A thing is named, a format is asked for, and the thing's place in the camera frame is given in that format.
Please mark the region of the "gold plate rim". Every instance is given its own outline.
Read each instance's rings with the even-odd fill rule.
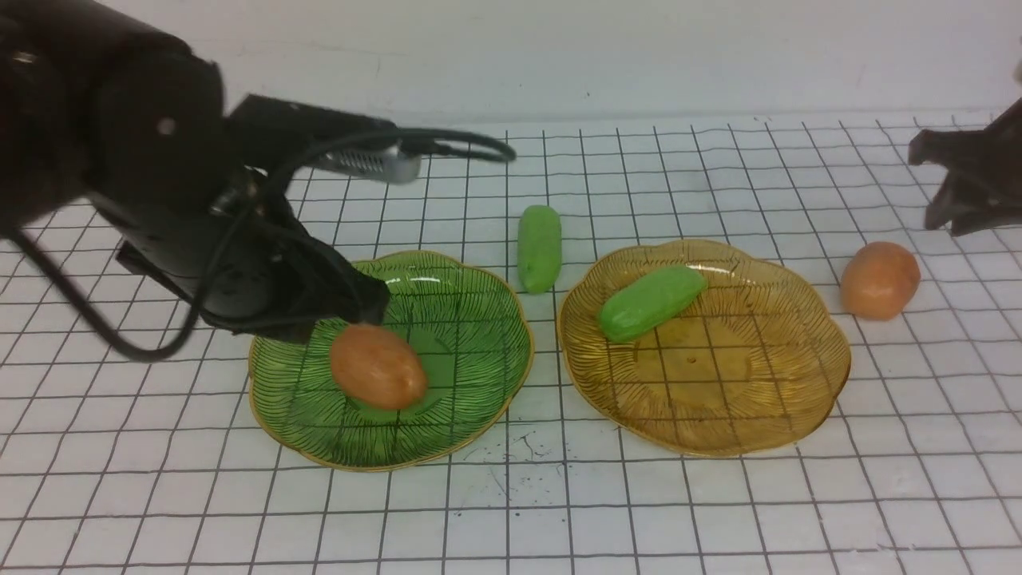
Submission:
[[[815,298],[815,303],[826,315],[826,317],[827,317],[827,323],[829,324],[829,326],[832,329],[833,333],[838,338],[840,338],[841,343],[843,344],[842,345],[842,349],[847,350],[847,353],[845,354],[846,360],[847,360],[847,362],[846,362],[847,367],[845,369],[844,376],[841,378],[840,384],[836,387],[835,392],[832,395],[832,399],[830,401],[829,410],[827,410],[827,411],[821,410],[822,416],[820,418],[820,421],[817,422],[817,424],[815,426],[812,426],[810,429],[807,429],[807,431],[804,434],[802,434],[800,437],[798,437],[798,438],[796,438],[794,440],[788,440],[788,441],[785,441],[784,443],[779,443],[779,444],[773,445],[773,446],[765,446],[765,447],[759,447],[759,448],[753,448],[753,449],[734,449],[734,450],[731,450],[731,451],[728,451],[728,452],[723,452],[719,449],[714,449],[712,451],[710,451],[710,450],[693,449],[690,446],[682,445],[679,442],[665,441],[663,439],[654,437],[654,436],[652,436],[652,435],[650,435],[650,434],[648,434],[646,432],[643,432],[640,429],[635,428],[632,425],[629,425],[626,422],[620,421],[620,419],[615,418],[612,414],[610,414],[609,411],[604,410],[603,408],[601,408],[600,405],[598,405],[590,397],[590,395],[587,394],[583,390],[582,386],[578,384],[578,376],[575,374],[575,370],[572,367],[571,356],[568,353],[568,347],[567,347],[567,345],[565,345],[565,342],[564,342],[564,323],[563,323],[564,308],[565,308],[564,304],[572,297],[572,295],[575,294],[575,292],[577,290],[580,289],[582,285],[584,283],[586,283],[587,280],[589,280],[592,276],[594,276],[597,273],[597,269],[600,266],[600,263],[603,262],[605,259],[613,256],[613,255],[619,255],[620,253],[626,252],[626,251],[647,251],[647,250],[650,250],[650,249],[673,249],[673,248],[680,249],[683,245],[686,245],[686,244],[689,244],[689,245],[693,245],[693,244],[711,245],[714,248],[718,248],[718,249],[724,249],[724,250],[727,250],[727,251],[731,251],[732,254],[734,254],[737,258],[752,259],[752,260],[759,261],[761,263],[765,263],[768,266],[773,266],[773,267],[781,270],[781,272],[783,274],[785,274],[787,276],[790,276],[793,280],[795,280],[797,282],[800,282],[800,283],[808,286],[809,287],[809,292],[812,294],[812,298]],[[578,392],[578,395],[580,395],[586,400],[586,403],[588,403],[590,406],[592,406],[593,410],[595,410],[597,413],[599,413],[601,416],[603,416],[607,420],[609,420],[609,421],[613,422],[614,424],[620,426],[622,429],[629,430],[633,434],[635,434],[635,435],[637,435],[637,436],[645,439],[646,441],[649,441],[649,442],[651,442],[651,443],[653,443],[655,445],[658,445],[660,447],[668,449],[668,450],[670,450],[670,451],[672,451],[675,453],[680,453],[682,456],[690,456],[690,457],[695,457],[695,458],[736,458],[736,457],[740,457],[740,456],[744,456],[744,454],[749,454],[749,453],[757,453],[757,452],[761,452],[761,451],[768,451],[768,450],[771,450],[771,449],[778,449],[780,447],[784,447],[785,445],[790,445],[792,443],[795,443],[797,441],[805,439],[806,437],[808,437],[809,435],[811,435],[812,433],[815,433],[817,430],[819,430],[821,428],[821,426],[823,426],[824,423],[827,422],[828,418],[830,417],[831,412],[834,411],[834,406],[837,405],[838,396],[844,390],[844,387],[848,383],[848,378],[851,375],[851,363],[852,363],[851,344],[848,341],[848,337],[845,335],[844,330],[842,330],[841,327],[834,321],[833,316],[831,316],[831,314],[827,309],[826,302],[820,296],[820,293],[816,290],[816,287],[811,283],[809,283],[808,281],[806,281],[805,278],[802,277],[801,275],[799,275],[798,273],[796,273],[796,272],[794,272],[794,271],[792,271],[792,270],[790,270],[790,269],[788,269],[788,268],[786,268],[786,267],[784,267],[782,265],[776,263],[776,262],[771,261],[771,260],[766,260],[766,259],[763,259],[763,258],[754,257],[754,256],[750,255],[748,252],[746,252],[746,251],[744,251],[742,249],[739,249],[738,247],[735,247],[734,245],[731,245],[730,243],[725,243],[723,241],[714,241],[714,240],[711,240],[711,239],[696,239],[696,238],[687,239],[687,238],[682,238],[682,239],[675,239],[675,240],[671,240],[671,241],[666,241],[664,243],[657,243],[657,244],[652,244],[652,245],[650,245],[650,244],[628,245],[625,247],[619,247],[617,249],[614,249],[612,251],[609,251],[609,252],[605,253],[603,256],[597,258],[597,260],[592,266],[589,267],[589,269],[586,271],[586,273],[583,275],[583,277],[571,287],[570,290],[568,290],[567,294],[565,294],[564,299],[562,300],[561,305],[559,306],[559,309],[557,312],[557,319],[556,319],[555,329],[557,331],[557,342],[558,342],[559,347],[561,348],[561,356],[564,358],[564,364],[565,364],[565,368],[567,369],[566,371],[567,371],[568,377],[571,379],[571,386]]]
[[[497,415],[494,416],[494,418],[491,419],[489,422],[486,422],[486,423],[482,424],[481,426],[479,426],[479,430],[477,432],[475,432],[474,434],[472,434],[471,436],[469,436],[468,438],[466,438],[464,441],[462,441],[460,443],[452,444],[448,448],[443,449],[443,450],[440,450],[440,451],[438,451],[436,453],[432,453],[430,456],[425,456],[425,457],[419,458],[417,460],[410,460],[408,462],[403,462],[401,464],[394,464],[392,466],[377,466],[377,467],[341,466],[341,465],[337,465],[337,464],[334,464],[334,463],[331,463],[331,462],[327,462],[325,460],[321,460],[320,458],[317,458],[316,456],[313,456],[312,453],[309,453],[307,451],[304,451],[301,449],[298,449],[298,448],[295,448],[295,447],[289,445],[280,436],[278,436],[273,430],[271,430],[270,427],[263,420],[262,416],[260,416],[259,411],[256,409],[256,396],[252,393],[252,389],[254,388],[254,383],[256,383],[256,378],[252,376],[252,362],[253,362],[252,361],[252,355],[253,355],[253,352],[254,352],[254,349],[256,349],[256,343],[258,341],[258,338],[252,338],[252,342],[251,342],[251,344],[248,347],[248,362],[247,362],[247,367],[248,367],[248,384],[249,384],[248,385],[248,409],[249,409],[249,411],[252,414],[252,418],[256,419],[256,423],[259,424],[260,428],[262,428],[263,431],[266,432],[266,434],[269,435],[274,441],[276,441],[277,443],[279,443],[283,447],[286,447],[286,448],[290,449],[291,451],[294,451],[298,456],[301,456],[306,460],[309,460],[310,462],[313,462],[314,464],[317,464],[317,465],[320,465],[320,466],[323,466],[323,467],[326,467],[326,468],[329,468],[329,469],[333,469],[333,470],[337,470],[337,471],[343,471],[343,472],[357,472],[357,473],[388,472],[388,471],[394,471],[394,470],[400,470],[400,469],[405,469],[405,468],[411,468],[411,467],[414,467],[414,466],[418,466],[420,464],[425,464],[425,463],[428,463],[428,462],[439,460],[440,458],[446,458],[446,457],[448,457],[448,456],[450,456],[450,454],[452,454],[452,453],[454,453],[456,451],[459,451],[459,450],[463,449],[464,447],[468,446],[470,443],[472,443],[475,440],[479,439],[484,433],[486,433],[487,431],[490,431],[490,429],[493,428],[494,425],[496,425],[497,422],[499,422],[500,419],[503,418],[505,414],[507,414],[508,409],[511,406],[512,400],[514,400],[514,398],[518,395],[518,392],[521,391],[521,388],[525,385],[525,381],[528,379],[528,376],[529,376],[529,374],[532,371],[532,364],[533,364],[533,361],[536,360],[536,336],[532,334],[532,327],[529,325],[528,321],[525,318],[525,308],[521,304],[521,298],[518,297],[518,294],[515,292],[514,287],[511,286],[511,283],[509,281],[507,281],[503,277],[497,275],[496,273],[490,271],[489,269],[485,269],[485,268],[482,268],[482,267],[479,267],[479,266],[471,266],[471,265],[465,263],[463,261],[460,261],[460,260],[456,259],[455,257],[452,257],[451,255],[448,255],[447,253],[442,253],[439,251],[434,251],[432,249],[402,249],[400,251],[392,251],[390,253],[387,253],[385,255],[380,255],[378,257],[372,257],[372,258],[369,258],[369,259],[359,259],[357,262],[367,262],[368,263],[368,262],[374,262],[374,261],[382,261],[382,260],[384,260],[384,259],[386,259],[388,257],[393,257],[396,255],[403,255],[403,254],[409,254],[409,253],[424,253],[424,254],[429,254],[429,255],[436,255],[436,256],[439,256],[442,258],[450,260],[455,267],[460,267],[460,268],[463,268],[463,269],[477,270],[477,271],[481,271],[482,273],[489,274],[489,275],[493,276],[494,279],[496,279],[497,281],[499,281],[502,285],[504,285],[505,289],[507,289],[507,291],[508,291],[508,294],[510,294],[511,299],[514,301],[515,306],[517,306],[517,308],[518,308],[518,321],[521,322],[522,325],[525,327],[525,333],[528,335],[528,363],[525,366],[525,371],[522,372],[521,378],[514,385],[514,387],[511,390],[511,393],[508,394],[508,397],[504,401],[504,404],[501,406],[501,409],[498,411]]]

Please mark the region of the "orange toy potato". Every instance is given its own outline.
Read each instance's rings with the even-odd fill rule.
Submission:
[[[909,305],[919,289],[915,255],[890,241],[861,248],[841,276],[841,305],[864,320],[887,322]]]
[[[330,346],[330,372],[340,390],[379,410],[405,410],[426,394],[418,354],[393,332],[353,325]]]

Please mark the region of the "plate rim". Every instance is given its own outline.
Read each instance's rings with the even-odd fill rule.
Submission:
[[[326,468],[330,468],[330,469],[333,469],[333,470],[337,470],[337,471],[357,472],[357,473],[388,472],[388,471],[394,471],[394,470],[400,470],[400,469],[404,469],[404,468],[411,468],[411,467],[418,466],[420,464],[424,464],[424,463],[427,463],[427,462],[432,462],[434,460],[438,460],[440,458],[445,458],[445,457],[450,456],[450,454],[452,454],[452,453],[454,453],[456,451],[459,451],[462,448],[468,446],[470,443],[474,442],[479,437],[481,437],[484,433],[486,433],[487,431],[490,431],[490,429],[493,428],[494,425],[496,425],[497,422],[500,421],[500,419],[503,418],[505,414],[507,414],[508,409],[511,406],[511,402],[518,395],[518,392],[521,391],[521,388],[525,385],[525,381],[528,379],[528,376],[529,376],[529,374],[532,371],[532,365],[533,365],[533,362],[536,360],[536,335],[532,333],[532,327],[529,325],[528,320],[525,318],[525,308],[521,304],[521,298],[518,297],[518,293],[515,292],[514,287],[511,285],[511,283],[508,280],[504,279],[503,277],[497,275],[496,273],[494,273],[494,272],[492,272],[492,271],[490,271],[487,269],[484,269],[482,267],[479,267],[479,266],[472,266],[472,265],[468,265],[468,263],[466,263],[464,261],[460,261],[460,260],[456,259],[455,257],[453,257],[453,256],[451,256],[451,255],[449,255],[447,253],[443,253],[440,251],[436,251],[436,250],[433,250],[433,249],[402,249],[400,251],[392,251],[390,253],[386,253],[385,255],[380,255],[378,257],[371,257],[371,258],[368,258],[368,259],[356,259],[353,262],[356,262],[356,263],[358,263],[358,262],[361,262],[361,263],[371,263],[371,262],[374,262],[374,261],[381,261],[381,260],[384,260],[384,259],[386,259],[388,257],[393,257],[396,255],[408,255],[408,254],[414,254],[414,253],[436,255],[436,256],[439,256],[443,259],[447,259],[453,267],[459,267],[459,268],[464,268],[464,269],[471,269],[471,270],[476,270],[476,271],[480,271],[482,273],[485,273],[485,274],[492,276],[497,281],[499,281],[501,284],[503,284],[504,287],[506,287],[506,289],[508,291],[508,294],[511,295],[511,299],[514,301],[515,306],[518,308],[518,321],[521,322],[522,326],[525,327],[525,335],[528,336],[528,362],[525,365],[525,370],[522,372],[521,378],[519,378],[518,382],[513,386],[511,392],[508,393],[508,396],[505,399],[504,404],[501,405],[501,409],[497,412],[497,414],[494,416],[494,418],[491,419],[489,422],[485,422],[484,424],[482,424],[481,426],[479,426],[479,429],[475,433],[473,433],[472,435],[470,435],[468,438],[466,438],[465,440],[461,441],[460,443],[453,444],[453,445],[451,445],[451,446],[449,446],[449,447],[447,447],[445,449],[439,450],[438,452],[436,452],[434,454],[425,456],[423,458],[418,458],[418,459],[415,459],[415,460],[410,460],[408,462],[404,462],[404,463],[401,463],[401,464],[393,464],[393,465],[389,465],[389,466],[376,466],[376,467],[341,466],[339,464],[334,464],[334,463],[331,463],[331,462],[327,462],[327,461],[322,460],[320,458],[317,458],[316,456],[313,456],[312,453],[309,453],[309,452],[307,452],[307,451],[305,451],[303,449],[298,449],[296,447],[293,447],[293,446],[289,445],[279,435],[277,435],[276,432],[274,432],[273,430],[271,430],[270,427],[263,420],[262,416],[260,416],[259,411],[257,410],[257,406],[256,406],[256,395],[252,393],[252,390],[254,389],[254,386],[256,386],[256,378],[252,375],[253,374],[253,364],[252,364],[253,360],[252,360],[252,357],[254,355],[256,344],[260,341],[261,338],[253,337],[252,341],[251,341],[251,344],[248,347],[248,360],[247,360],[247,363],[246,363],[247,372],[248,372],[247,379],[248,379],[248,383],[249,383],[249,385],[248,385],[248,409],[251,412],[252,418],[254,418],[256,423],[259,424],[259,427],[262,428],[262,430],[264,432],[266,432],[267,435],[269,435],[274,441],[276,441],[277,443],[279,443],[282,447],[286,447],[286,448],[290,449],[291,451],[296,452],[297,454],[299,454],[303,458],[309,460],[310,462],[313,462],[314,464],[317,464],[317,465],[320,465],[320,466],[323,466],[323,467],[326,467]]]
[[[571,379],[571,387],[573,387],[575,389],[575,391],[578,392],[578,395],[580,395],[583,397],[583,399],[586,400],[586,403],[588,403],[591,408],[593,408],[593,410],[595,410],[598,414],[600,414],[600,416],[602,416],[602,417],[606,418],[607,420],[613,422],[614,424],[620,426],[622,429],[625,429],[629,432],[631,432],[631,433],[633,433],[633,434],[635,434],[635,435],[637,435],[637,436],[645,439],[646,441],[649,441],[649,442],[651,442],[651,443],[653,443],[655,445],[663,447],[664,449],[667,449],[667,450],[669,450],[669,451],[671,451],[673,453],[679,453],[679,454],[682,454],[682,456],[688,456],[688,457],[692,457],[692,458],[731,459],[731,458],[738,458],[738,457],[741,457],[741,456],[747,456],[747,454],[750,454],[750,453],[758,453],[758,452],[762,452],[762,451],[769,451],[771,449],[779,449],[781,447],[784,447],[785,445],[789,445],[791,443],[794,443],[794,442],[788,442],[788,443],[777,445],[777,446],[774,446],[774,447],[759,447],[759,448],[756,448],[756,449],[744,449],[744,450],[741,450],[740,452],[736,452],[736,453],[733,453],[733,454],[730,454],[730,456],[729,454],[723,454],[723,453],[721,453],[718,451],[717,452],[710,452],[710,451],[701,451],[701,450],[695,450],[695,449],[687,448],[687,447],[685,447],[685,446],[683,446],[683,445],[681,445],[679,443],[664,441],[662,439],[653,437],[650,434],[647,434],[647,433],[645,433],[645,432],[643,432],[643,431],[641,431],[639,429],[636,429],[635,427],[633,427],[633,426],[631,426],[631,425],[629,425],[629,424],[626,424],[624,422],[619,421],[617,418],[614,418],[612,415],[610,415],[606,410],[603,410],[600,406],[596,405],[593,402],[593,400],[590,398],[590,396],[588,394],[586,394],[586,393],[583,392],[582,387],[578,385],[578,381],[575,378],[574,371],[571,369],[571,360],[570,360],[570,357],[568,355],[568,348],[564,344],[564,331],[563,331],[563,327],[564,327],[564,324],[563,324],[564,303],[567,302],[568,299],[571,298],[571,296],[575,293],[575,291],[578,290],[578,287],[582,286],[582,284],[585,283],[586,280],[589,279],[590,276],[593,275],[593,273],[596,270],[597,266],[601,261],[603,261],[604,259],[610,257],[611,255],[618,254],[618,253],[621,253],[621,252],[624,252],[624,251],[641,250],[641,249],[648,249],[648,248],[667,247],[667,246],[670,246],[670,245],[683,245],[683,244],[686,244],[686,243],[688,243],[688,244],[702,243],[702,244],[707,244],[707,245],[715,245],[715,246],[724,247],[724,248],[726,248],[726,249],[734,252],[735,254],[737,254],[740,257],[744,257],[744,258],[747,258],[747,259],[755,259],[757,261],[760,261],[760,262],[768,263],[770,266],[774,266],[776,268],[779,268],[785,274],[793,276],[798,281],[801,281],[802,283],[804,283],[805,285],[807,285],[808,287],[810,287],[810,289],[811,289],[810,292],[812,293],[812,297],[816,298],[816,300],[815,300],[816,303],[821,307],[821,309],[824,313],[826,313],[828,323],[831,325],[831,327],[834,329],[835,333],[838,334],[838,336],[841,338],[842,342],[844,343],[844,346],[842,346],[842,347],[844,349],[848,350],[848,367],[845,370],[844,376],[841,378],[840,385],[837,386],[836,393],[834,393],[833,398],[831,399],[830,409],[827,410],[826,412],[821,411],[823,413],[823,416],[820,418],[820,421],[817,423],[817,425],[815,425],[808,432],[806,432],[805,434],[803,434],[801,438],[796,439],[795,441],[796,442],[800,441],[801,439],[804,439],[804,438],[808,437],[809,435],[812,435],[829,419],[831,412],[834,411],[834,406],[837,405],[838,396],[841,395],[841,392],[844,390],[844,387],[848,384],[848,379],[851,376],[851,365],[852,365],[851,342],[848,340],[848,336],[845,335],[844,330],[841,329],[841,326],[838,325],[838,323],[834,321],[834,317],[830,314],[830,310],[827,309],[827,304],[824,301],[823,297],[820,295],[820,293],[817,291],[816,286],[812,285],[811,283],[809,283],[804,277],[802,277],[798,273],[796,273],[796,272],[794,272],[794,271],[792,271],[792,270],[790,270],[790,269],[788,269],[788,268],[786,268],[786,267],[784,267],[784,266],[782,266],[780,263],[776,263],[774,261],[771,261],[771,260],[768,260],[768,259],[764,259],[764,258],[761,258],[761,257],[754,257],[751,254],[749,254],[747,251],[739,249],[738,247],[735,247],[734,245],[732,245],[730,243],[725,243],[723,241],[715,241],[715,240],[712,240],[712,239],[684,238],[683,237],[683,238],[680,238],[680,239],[672,239],[670,241],[664,241],[663,243],[656,243],[656,244],[652,244],[652,245],[649,245],[649,244],[625,245],[624,247],[618,247],[617,249],[614,249],[612,251],[608,251],[603,256],[598,257],[596,259],[596,261],[594,261],[593,265],[591,265],[589,267],[589,269],[586,270],[586,273],[582,276],[582,278],[578,279],[578,281],[574,285],[571,286],[571,289],[568,290],[567,294],[564,295],[564,299],[561,302],[561,306],[557,310],[557,319],[556,319],[557,321],[556,321],[556,326],[555,326],[555,330],[557,332],[557,343],[558,343],[558,345],[561,348],[561,355],[564,357],[564,364],[565,364],[565,368],[567,369],[566,371],[567,371],[567,374],[568,374],[568,378]]]

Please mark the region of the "yellow plate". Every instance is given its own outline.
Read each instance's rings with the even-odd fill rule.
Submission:
[[[682,315],[632,344],[603,336],[614,293],[663,266],[708,287]],[[663,447],[730,457],[812,433],[851,369],[851,349],[812,285],[726,243],[682,239],[608,253],[568,293],[558,335],[575,388],[600,414]]]

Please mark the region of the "white wall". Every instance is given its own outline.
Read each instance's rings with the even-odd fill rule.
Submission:
[[[1020,0],[104,0],[243,92],[412,122],[993,107]]]

